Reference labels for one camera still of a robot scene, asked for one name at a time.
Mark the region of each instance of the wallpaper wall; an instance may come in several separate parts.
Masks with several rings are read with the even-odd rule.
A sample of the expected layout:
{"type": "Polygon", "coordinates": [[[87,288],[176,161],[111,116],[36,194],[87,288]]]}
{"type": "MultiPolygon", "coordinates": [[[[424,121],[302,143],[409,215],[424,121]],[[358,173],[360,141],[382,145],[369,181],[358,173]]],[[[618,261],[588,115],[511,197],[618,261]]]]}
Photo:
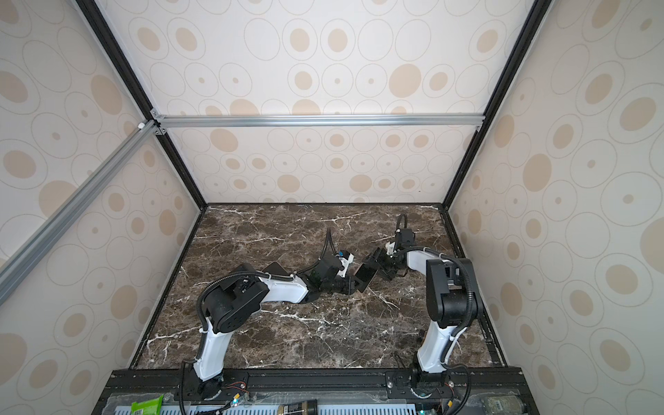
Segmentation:
{"type": "Polygon", "coordinates": [[[0,266],[138,120],[69,2],[0,2],[0,266]]]}
{"type": "Polygon", "coordinates": [[[472,125],[172,129],[208,203],[437,202],[472,125]]]}
{"type": "Polygon", "coordinates": [[[162,114],[482,112],[532,0],[98,0],[162,114]]]}
{"type": "Polygon", "coordinates": [[[664,408],[664,3],[561,0],[452,217],[540,411],[664,408]]]}
{"type": "Polygon", "coordinates": [[[89,414],[198,208],[150,139],[0,307],[0,414],[89,414]]]}

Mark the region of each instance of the green package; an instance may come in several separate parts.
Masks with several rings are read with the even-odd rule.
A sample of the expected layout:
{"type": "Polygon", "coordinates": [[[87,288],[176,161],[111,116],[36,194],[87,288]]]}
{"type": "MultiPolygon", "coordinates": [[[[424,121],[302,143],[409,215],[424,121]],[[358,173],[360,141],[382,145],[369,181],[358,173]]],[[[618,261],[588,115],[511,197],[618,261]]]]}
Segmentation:
{"type": "Polygon", "coordinates": [[[159,398],[146,400],[145,402],[134,402],[131,404],[131,415],[159,415],[163,397],[161,395],[159,398]]]}

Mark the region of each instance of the brown marble surface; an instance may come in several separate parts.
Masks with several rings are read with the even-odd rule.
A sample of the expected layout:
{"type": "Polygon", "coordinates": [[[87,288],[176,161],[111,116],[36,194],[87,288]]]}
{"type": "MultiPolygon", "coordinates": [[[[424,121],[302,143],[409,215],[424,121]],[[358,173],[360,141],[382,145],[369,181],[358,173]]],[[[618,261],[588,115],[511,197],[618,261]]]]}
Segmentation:
{"type": "MultiPolygon", "coordinates": [[[[211,206],[197,230],[138,362],[138,369],[172,369],[192,359],[199,345],[195,300],[211,281],[242,262],[262,269],[278,261],[286,270],[313,263],[333,228],[337,249],[362,258],[394,235],[396,217],[408,214],[419,245],[452,253],[436,207],[414,205],[211,206]]],[[[391,282],[376,277],[364,293],[323,294],[309,304],[264,303],[239,328],[226,353],[228,368],[397,367],[409,365],[429,326],[425,281],[409,272],[391,282]]],[[[452,359],[490,366],[477,322],[462,335],[452,359]]]]}

